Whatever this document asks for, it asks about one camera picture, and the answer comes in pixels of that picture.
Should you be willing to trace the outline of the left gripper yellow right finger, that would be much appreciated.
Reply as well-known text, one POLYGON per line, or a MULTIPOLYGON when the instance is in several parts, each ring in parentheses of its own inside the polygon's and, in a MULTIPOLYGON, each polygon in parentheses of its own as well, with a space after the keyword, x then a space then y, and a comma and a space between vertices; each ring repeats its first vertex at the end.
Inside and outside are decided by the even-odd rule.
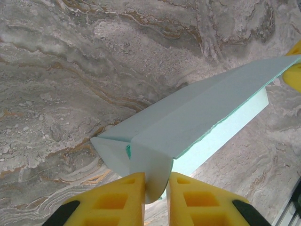
POLYGON ((169 226, 270 226, 245 197, 177 172, 167 203, 169 226))

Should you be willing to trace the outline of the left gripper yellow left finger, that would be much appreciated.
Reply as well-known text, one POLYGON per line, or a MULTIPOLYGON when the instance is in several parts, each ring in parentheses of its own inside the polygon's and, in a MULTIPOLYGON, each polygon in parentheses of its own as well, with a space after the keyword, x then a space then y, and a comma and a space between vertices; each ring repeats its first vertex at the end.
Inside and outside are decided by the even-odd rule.
POLYGON ((134 173, 67 199, 48 226, 144 226, 145 174, 134 173))

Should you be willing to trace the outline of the light teal paper box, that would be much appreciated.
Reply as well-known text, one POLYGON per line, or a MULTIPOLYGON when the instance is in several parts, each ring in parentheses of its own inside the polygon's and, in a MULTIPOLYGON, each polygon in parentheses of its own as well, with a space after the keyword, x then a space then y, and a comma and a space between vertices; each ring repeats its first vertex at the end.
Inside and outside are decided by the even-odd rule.
POLYGON ((266 86, 301 54, 253 61, 197 81, 131 116, 91 143, 121 177, 146 175, 146 202, 164 195, 171 171, 192 174, 268 104, 266 86))

